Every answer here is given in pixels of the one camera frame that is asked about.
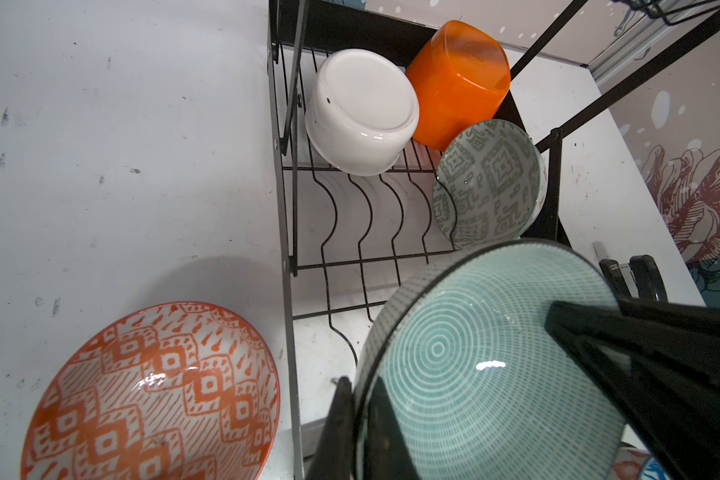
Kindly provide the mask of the grey green patterned bowl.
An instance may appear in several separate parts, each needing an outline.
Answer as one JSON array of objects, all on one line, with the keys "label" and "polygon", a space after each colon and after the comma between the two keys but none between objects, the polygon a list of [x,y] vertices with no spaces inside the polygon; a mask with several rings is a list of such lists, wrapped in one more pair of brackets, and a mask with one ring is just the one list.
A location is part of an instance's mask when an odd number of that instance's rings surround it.
[{"label": "grey green patterned bowl", "polygon": [[547,165],[527,133],[506,120],[486,120],[443,152],[432,211],[457,249],[514,240],[537,219],[547,186]]}]

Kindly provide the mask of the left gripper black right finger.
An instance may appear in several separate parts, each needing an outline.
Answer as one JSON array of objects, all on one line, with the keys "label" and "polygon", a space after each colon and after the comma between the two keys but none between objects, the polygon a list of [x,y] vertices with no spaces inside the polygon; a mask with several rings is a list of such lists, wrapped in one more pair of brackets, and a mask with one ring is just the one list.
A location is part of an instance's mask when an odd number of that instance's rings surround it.
[{"label": "left gripper black right finger", "polygon": [[547,333],[673,479],[720,479],[720,308],[552,303]]}]

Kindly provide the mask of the teal concentric pattern bowl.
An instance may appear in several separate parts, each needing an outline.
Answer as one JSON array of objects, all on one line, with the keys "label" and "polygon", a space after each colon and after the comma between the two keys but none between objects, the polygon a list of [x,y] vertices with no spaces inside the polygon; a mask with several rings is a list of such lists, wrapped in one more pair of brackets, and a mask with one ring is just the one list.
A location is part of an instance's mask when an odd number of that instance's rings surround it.
[{"label": "teal concentric pattern bowl", "polygon": [[395,478],[605,478],[624,419],[546,332],[557,301],[618,308],[593,265],[549,241],[468,248],[405,281],[360,356],[356,477],[385,393],[390,444],[406,451]]}]

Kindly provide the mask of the orange white patterned bowl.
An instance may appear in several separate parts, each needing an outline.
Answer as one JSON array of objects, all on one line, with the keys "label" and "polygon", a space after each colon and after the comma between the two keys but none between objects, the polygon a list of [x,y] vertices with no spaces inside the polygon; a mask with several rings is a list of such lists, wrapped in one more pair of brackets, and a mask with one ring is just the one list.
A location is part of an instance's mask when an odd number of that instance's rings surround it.
[{"label": "orange white patterned bowl", "polygon": [[104,328],[42,395],[24,479],[256,479],[280,416],[273,356],[244,318],[172,302]]}]

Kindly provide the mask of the white ceramic bowl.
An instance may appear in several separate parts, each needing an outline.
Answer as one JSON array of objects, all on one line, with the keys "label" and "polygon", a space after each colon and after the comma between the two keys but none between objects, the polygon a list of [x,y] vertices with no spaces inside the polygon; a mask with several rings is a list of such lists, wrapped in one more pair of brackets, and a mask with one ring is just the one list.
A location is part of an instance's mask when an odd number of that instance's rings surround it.
[{"label": "white ceramic bowl", "polygon": [[369,177],[396,163],[419,118],[417,95],[400,67],[369,50],[345,49],[318,69],[305,125],[329,164]]}]

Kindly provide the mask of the orange plastic bowl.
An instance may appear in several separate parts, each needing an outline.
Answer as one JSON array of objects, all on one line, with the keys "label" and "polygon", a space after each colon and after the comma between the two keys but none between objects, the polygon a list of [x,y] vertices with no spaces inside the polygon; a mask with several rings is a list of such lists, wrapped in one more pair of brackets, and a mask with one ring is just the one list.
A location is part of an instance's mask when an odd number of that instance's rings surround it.
[{"label": "orange plastic bowl", "polygon": [[440,27],[405,75],[420,110],[413,139],[440,152],[466,128],[493,118],[511,83],[501,45],[458,20]]}]

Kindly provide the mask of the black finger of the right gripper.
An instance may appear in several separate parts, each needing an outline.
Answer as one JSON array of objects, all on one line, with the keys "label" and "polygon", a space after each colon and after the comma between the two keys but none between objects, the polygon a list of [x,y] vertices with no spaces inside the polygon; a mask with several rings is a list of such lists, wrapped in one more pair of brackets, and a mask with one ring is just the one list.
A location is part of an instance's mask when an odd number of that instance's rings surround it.
[{"label": "black finger of the right gripper", "polygon": [[663,278],[652,256],[632,256],[629,261],[629,266],[640,299],[657,302],[668,301]]},{"label": "black finger of the right gripper", "polygon": [[601,259],[599,261],[603,277],[611,284],[614,290],[620,295],[627,295],[627,283],[624,279],[620,264],[613,259]]}]

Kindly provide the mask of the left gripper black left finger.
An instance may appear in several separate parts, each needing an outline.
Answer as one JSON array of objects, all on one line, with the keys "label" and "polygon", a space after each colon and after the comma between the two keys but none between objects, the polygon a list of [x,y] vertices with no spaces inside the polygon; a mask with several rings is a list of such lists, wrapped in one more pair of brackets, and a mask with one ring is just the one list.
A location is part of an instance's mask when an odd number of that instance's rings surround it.
[{"label": "left gripper black left finger", "polygon": [[351,381],[338,379],[332,403],[306,478],[347,480],[354,451],[354,397]]}]

